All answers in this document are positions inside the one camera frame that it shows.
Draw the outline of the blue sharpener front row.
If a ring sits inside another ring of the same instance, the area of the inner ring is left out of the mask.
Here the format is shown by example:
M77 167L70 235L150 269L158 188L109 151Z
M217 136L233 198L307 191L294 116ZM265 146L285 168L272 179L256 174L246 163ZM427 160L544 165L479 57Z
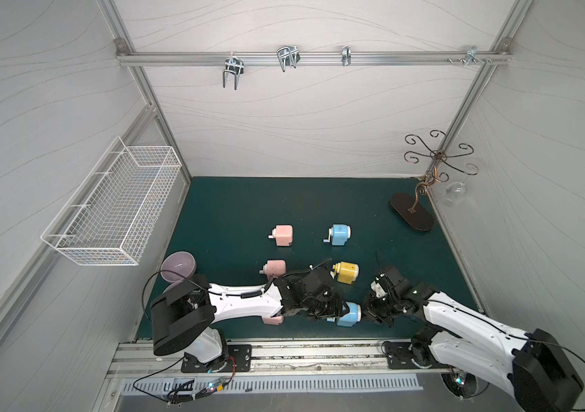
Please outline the blue sharpener front row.
M359 304L347 302L347 312L342 317L328 318L327 321L340 327L353 327L361 321L362 311Z

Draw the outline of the blue sharpener row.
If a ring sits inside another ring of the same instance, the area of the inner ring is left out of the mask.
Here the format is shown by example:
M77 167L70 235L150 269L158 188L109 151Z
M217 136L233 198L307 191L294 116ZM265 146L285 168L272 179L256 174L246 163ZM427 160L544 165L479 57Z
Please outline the blue sharpener row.
M328 318L327 321L340 327L353 327L361 321L362 311L359 304L347 302L347 312L342 317Z
M352 236L352 228L347 224L334 224L329 228L328 237L324 243L332 247L343 247Z

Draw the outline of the yellow sharpener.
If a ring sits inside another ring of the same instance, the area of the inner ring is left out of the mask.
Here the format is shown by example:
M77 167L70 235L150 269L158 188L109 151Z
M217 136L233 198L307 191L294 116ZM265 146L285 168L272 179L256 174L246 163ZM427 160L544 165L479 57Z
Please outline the yellow sharpener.
M339 283L353 284L359 277L359 266L348 262L339 262L332 266L331 274Z

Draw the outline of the pink sharpener front row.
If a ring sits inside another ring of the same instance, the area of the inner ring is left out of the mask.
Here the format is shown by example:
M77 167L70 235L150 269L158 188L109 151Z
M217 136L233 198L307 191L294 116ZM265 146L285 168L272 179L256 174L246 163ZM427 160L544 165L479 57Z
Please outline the pink sharpener front row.
M284 317L282 316L275 316L275 317L262 317L263 323L269 325L280 325L284 322Z

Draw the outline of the pink sharpener row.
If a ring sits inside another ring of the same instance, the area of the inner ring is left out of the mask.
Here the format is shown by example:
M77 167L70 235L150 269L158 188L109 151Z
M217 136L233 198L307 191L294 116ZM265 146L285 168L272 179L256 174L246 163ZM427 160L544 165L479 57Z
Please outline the pink sharpener row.
M278 247L290 247L294 241L294 228L292 225L276 225L268 237Z
M284 317L282 316L275 316L275 317L262 317L263 323L269 325L280 325L284 322Z
M287 273L286 261L268 260L263 268L260 269L259 273L266 276L268 279L284 276Z

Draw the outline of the blue sharpener back row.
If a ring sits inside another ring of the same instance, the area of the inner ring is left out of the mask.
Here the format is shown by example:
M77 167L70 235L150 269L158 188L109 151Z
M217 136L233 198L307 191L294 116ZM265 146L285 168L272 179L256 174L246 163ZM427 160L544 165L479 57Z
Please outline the blue sharpener back row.
M334 224L329 228L328 237L324 243L332 247L343 247L352 236L352 228L347 224Z

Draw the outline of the pink sharpener back row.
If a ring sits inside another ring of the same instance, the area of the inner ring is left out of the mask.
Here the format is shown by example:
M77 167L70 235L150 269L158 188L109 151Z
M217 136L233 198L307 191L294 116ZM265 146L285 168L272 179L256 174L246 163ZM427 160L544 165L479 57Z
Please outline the pink sharpener back row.
M278 247L290 247L294 241L294 228L292 225L276 225L268 237Z

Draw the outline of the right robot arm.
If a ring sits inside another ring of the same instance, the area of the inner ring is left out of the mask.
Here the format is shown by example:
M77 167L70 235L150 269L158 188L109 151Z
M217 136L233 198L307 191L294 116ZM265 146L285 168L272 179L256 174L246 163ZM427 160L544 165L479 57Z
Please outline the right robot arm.
M362 311L380 324L418 319L424 326L409 349L418 366L443 364L484 379L525 411L572 411L584 390L566 349L548 332L490 319L427 283L412 284L393 266L375 276Z

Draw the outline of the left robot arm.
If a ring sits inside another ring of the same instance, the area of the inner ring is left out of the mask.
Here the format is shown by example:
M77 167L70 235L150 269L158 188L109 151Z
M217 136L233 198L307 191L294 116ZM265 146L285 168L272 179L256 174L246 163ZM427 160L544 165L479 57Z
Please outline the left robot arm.
M361 321L358 304L348 302L335 288L335 274L323 265L273 276L253 287L210 283L202 274L190 275L168 287L151 307L153 354L184 352L202 364L227 358L226 339L213 324L260 318L280 324L298 314L342 327Z

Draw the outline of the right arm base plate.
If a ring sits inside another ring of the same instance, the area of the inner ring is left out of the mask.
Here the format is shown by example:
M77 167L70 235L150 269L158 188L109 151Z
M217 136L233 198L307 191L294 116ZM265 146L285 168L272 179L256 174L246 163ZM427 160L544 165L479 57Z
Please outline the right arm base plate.
M428 370L448 368L447 365L435 360L429 349L419 343L384 341L380 349L385 356L388 369Z

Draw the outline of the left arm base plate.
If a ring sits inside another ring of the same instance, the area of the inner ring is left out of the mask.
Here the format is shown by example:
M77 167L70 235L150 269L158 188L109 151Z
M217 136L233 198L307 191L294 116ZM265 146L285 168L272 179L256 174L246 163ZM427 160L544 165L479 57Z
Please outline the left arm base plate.
M252 346L249 344L229 344L219 357L210 362L200 362L193 355L186 354L182 361L184 374L249 372L251 370Z

